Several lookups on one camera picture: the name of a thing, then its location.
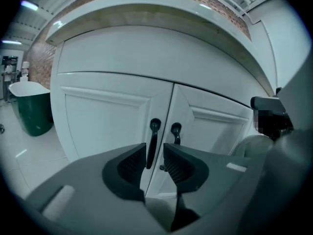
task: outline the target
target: bathtub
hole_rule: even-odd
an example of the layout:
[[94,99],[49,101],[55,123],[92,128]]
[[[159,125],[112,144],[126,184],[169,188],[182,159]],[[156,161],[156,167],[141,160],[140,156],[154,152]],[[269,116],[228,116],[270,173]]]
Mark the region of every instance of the bathtub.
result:
[[35,82],[17,82],[9,90],[16,98],[12,102],[13,111],[26,133],[36,137],[51,129],[50,90]]

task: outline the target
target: person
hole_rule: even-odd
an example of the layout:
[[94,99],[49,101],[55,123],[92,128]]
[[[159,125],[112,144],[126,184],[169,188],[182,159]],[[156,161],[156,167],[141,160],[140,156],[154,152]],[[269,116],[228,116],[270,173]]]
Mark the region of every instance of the person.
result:
[[3,96],[5,102],[9,100],[9,85],[11,84],[12,72],[13,66],[11,65],[11,60],[8,60],[4,68]]

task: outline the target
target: tile floor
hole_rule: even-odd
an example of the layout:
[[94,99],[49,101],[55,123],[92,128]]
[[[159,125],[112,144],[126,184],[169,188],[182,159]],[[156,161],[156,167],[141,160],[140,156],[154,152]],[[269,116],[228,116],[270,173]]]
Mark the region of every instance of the tile floor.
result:
[[34,188],[64,168],[68,159],[53,126],[39,137],[24,132],[11,104],[0,101],[0,165],[11,191],[25,198]]

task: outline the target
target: door handle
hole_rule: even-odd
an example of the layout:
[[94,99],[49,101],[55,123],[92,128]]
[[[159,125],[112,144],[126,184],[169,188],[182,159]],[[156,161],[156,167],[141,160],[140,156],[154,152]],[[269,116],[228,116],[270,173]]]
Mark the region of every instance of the door handle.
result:
[[171,132],[173,133],[175,137],[174,144],[180,144],[180,130],[181,130],[181,124],[180,123],[173,123]]
[[155,158],[156,149],[157,149],[157,131],[160,129],[161,120],[154,118],[150,122],[150,129],[152,130],[151,141],[148,150],[146,168],[150,169]]

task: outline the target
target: cabinet door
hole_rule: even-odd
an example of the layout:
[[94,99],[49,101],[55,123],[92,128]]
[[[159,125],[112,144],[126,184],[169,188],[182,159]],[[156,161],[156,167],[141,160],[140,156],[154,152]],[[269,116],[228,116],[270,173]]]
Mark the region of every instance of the cabinet door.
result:
[[231,154],[247,133],[253,111],[227,98],[175,84],[162,145],[146,196],[176,196],[176,186],[163,165],[163,144],[174,143],[171,126],[182,125],[181,145],[218,154]]
[[68,159],[136,143],[150,144],[150,121],[161,120],[152,168],[144,170],[146,191],[159,151],[173,84],[139,76],[76,72],[57,75],[51,88],[53,117]]

